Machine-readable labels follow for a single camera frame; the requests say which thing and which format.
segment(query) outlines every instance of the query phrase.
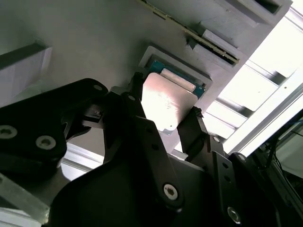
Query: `bright light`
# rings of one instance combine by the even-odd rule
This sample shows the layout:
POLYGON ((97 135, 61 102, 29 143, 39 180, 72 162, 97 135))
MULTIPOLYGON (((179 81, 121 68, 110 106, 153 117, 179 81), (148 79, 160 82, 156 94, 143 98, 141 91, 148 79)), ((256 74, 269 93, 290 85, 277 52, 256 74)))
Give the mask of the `bright light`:
POLYGON ((303 15, 303 1, 302 0, 292 0, 292 7, 303 15))
POLYGON ((250 60, 267 71, 277 71, 289 77, 303 63, 302 41, 302 30, 283 18, 250 60))
POLYGON ((267 140, 273 133, 282 127, 287 120, 299 112, 303 108, 302 99, 298 99, 296 103, 287 106, 279 117, 266 125, 261 125, 261 122, 275 109, 287 99, 301 84, 303 84, 303 66, 299 68, 292 76, 290 76, 279 89, 223 144, 224 151, 229 153, 231 151, 240 151, 248 156, 265 140, 267 140), (261 132, 250 138, 250 141, 240 150, 233 150, 243 139, 245 139, 251 131, 258 125, 263 127, 261 132))
POLYGON ((239 128, 247 119, 216 101, 208 107, 206 112, 237 128, 239 128))
POLYGON ((256 111, 277 88, 277 85, 244 65, 219 97, 256 111))
POLYGON ((229 138, 235 129, 209 113, 203 114, 203 122, 206 129, 213 134, 219 135, 225 139, 229 138))
POLYGON ((183 152, 182 150, 182 145, 181 145, 181 141, 176 145, 175 150, 183 152))
POLYGON ((157 73, 143 85, 142 107, 157 129, 173 131, 198 101, 197 96, 157 73))

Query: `gray surface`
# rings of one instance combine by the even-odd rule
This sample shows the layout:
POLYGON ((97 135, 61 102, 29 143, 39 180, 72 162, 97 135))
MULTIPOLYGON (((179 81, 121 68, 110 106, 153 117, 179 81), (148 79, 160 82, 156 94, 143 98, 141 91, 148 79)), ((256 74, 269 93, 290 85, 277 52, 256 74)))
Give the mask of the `gray surface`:
MULTIPOLYGON (((201 21, 247 56, 273 28, 263 24, 253 27, 213 0, 150 2, 187 26, 201 21)), ((150 42, 210 75, 214 84, 203 97, 200 105, 203 111, 235 74, 223 70, 207 54, 198 56, 186 46, 182 31, 135 0, 1 0, 0 5, 0 14, 4 11, 2 21, 12 22, 1 27, 0 39, 5 41, 0 42, 0 50, 7 45, 16 49, 14 45, 19 45, 19 40, 26 43, 33 36, 40 38, 53 47, 45 80, 56 86, 87 77, 99 80, 108 88, 125 86, 150 42)), ((280 11, 286 13, 287 7, 280 11)), ((92 130, 72 142, 104 153, 101 130, 92 130)))
POLYGON ((1 227, 41 227, 41 224, 20 210, 0 208, 1 227))
POLYGON ((48 222, 50 207, 15 182, 0 174, 0 196, 41 224, 48 222))
POLYGON ((47 71, 52 48, 0 70, 0 106, 7 104, 47 71))
POLYGON ((280 20, 280 16, 284 14, 283 11, 281 11, 281 5, 286 3, 290 6, 290 2, 288 0, 268 1, 277 6, 275 10, 271 11, 258 4, 255 0, 227 0, 226 2, 228 2, 232 7, 238 9, 241 14, 246 15, 248 18, 246 18, 245 21, 250 19, 255 23, 269 25, 275 25, 276 22, 280 20))

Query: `black plastic bracket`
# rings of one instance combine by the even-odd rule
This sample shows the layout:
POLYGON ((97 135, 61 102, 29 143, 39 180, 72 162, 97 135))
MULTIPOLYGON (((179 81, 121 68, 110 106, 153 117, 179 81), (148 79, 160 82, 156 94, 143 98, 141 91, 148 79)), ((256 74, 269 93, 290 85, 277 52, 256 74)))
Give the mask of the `black plastic bracket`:
POLYGON ((148 173, 146 176, 140 176, 140 179, 146 179, 145 182, 141 180, 140 184, 146 184, 145 188, 151 189, 151 194, 159 205, 180 212, 184 204, 183 192, 155 123, 145 118, 139 97, 133 96, 132 93, 123 93, 121 96, 128 116, 125 138, 132 147, 130 155, 136 157, 134 175, 148 173), (176 190, 170 192, 175 193, 175 198, 165 193, 166 185, 171 185, 176 190))
POLYGON ((133 96, 139 98, 140 101, 142 101, 143 84, 144 84, 143 73, 135 72, 131 82, 127 87, 127 90, 129 90, 129 92, 133 96))
POLYGON ((183 152, 188 154, 186 161, 203 168, 213 179, 216 189, 218 210, 230 222, 230 209, 240 210, 233 166, 225 158, 222 143, 209 135, 203 123, 201 110, 193 107, 179 124, 178 132, 183 152))
POLYGON ((0 137, 0 171, 53 174, 66 152, 66 140, 90 129, 76 119, 107 93, 98 81, 83 79, 1 108, 1 133, 15 135, 0 137))

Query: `metal plate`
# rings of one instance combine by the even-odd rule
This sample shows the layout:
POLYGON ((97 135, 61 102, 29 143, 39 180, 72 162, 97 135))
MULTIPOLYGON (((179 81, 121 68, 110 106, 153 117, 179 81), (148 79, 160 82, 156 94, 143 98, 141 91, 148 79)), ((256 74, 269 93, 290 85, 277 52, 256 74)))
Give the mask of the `metal plate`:
POLYGON ((187 75, 191 76, 196 83, 204 83, 206 91, 213 84, 212 79, 207 73, 184 62, 182 59, 154 44, 151 44, 147 47, 139 63, 139 67, 148 68, 148 63, 151 59, 164 61, 168 63, 168 65, 173 66, 174 69, 181 70, 182 72, 185 72, 187 75))
POLYGON ((160 131, 175 130, 197 101, 197 96, 158 73, 151 73, 143 85, 144 112, 160 131))

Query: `slot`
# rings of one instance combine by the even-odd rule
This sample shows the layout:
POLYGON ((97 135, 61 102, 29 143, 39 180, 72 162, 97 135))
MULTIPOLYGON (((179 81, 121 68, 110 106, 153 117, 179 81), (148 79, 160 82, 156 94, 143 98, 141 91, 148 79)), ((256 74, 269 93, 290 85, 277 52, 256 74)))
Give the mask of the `slot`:
POLYGON ((272 0, 254 0, 254 1, 272 14, 275 14, 280 7, 272 0))
POLYGON ((231 55, 228 51, 220 48, 219 46, 215 45, 214 43, 210 42, 209 40, 199 36, 195 31, 191 30, 189 27, 183 25, 170 15, 162 12, 158 8, 154 7, 152 4, 148 3, 145 0, 137 0, 141 4, 143 4, 145 7, 147 7, 149 10, 151 10, 154 14, 161 17, 164 20, 167 20, 171 23, 173 23, 175 26, 178 26, 180 29, 182 29, 186 34, 188 34, 190 37, 195 39, 199 44, 202 46, 205 46, 208 50, 216 54, 217 56, 221 56, 220 58, 226 59, 226 62, 228 62, 231 65, 235 65, 239 63, 239 59, 235 58, 233 55, 231 55))
POLYGON ((195 49, 197 48, 197 46, 201 46, 203 47, 204 49, 210 51, 211 53, 213 53, 214 55, 216 55, 217 57, 221 58, 222 60, 224 60, 225 62, 227 62, 228 64, 230 65, 235 65, 236 63, 232 60, 230 60, 229 58, 227 58, 225 55, 221 55, 219 54, 218 52, 214 51, 212 48, 210 48, 209 46, 203 44, 203 43, 197 43, 195 40, 193 39, 190 39, 188 41, 188 45, 194 50, 196 51, 195 49))

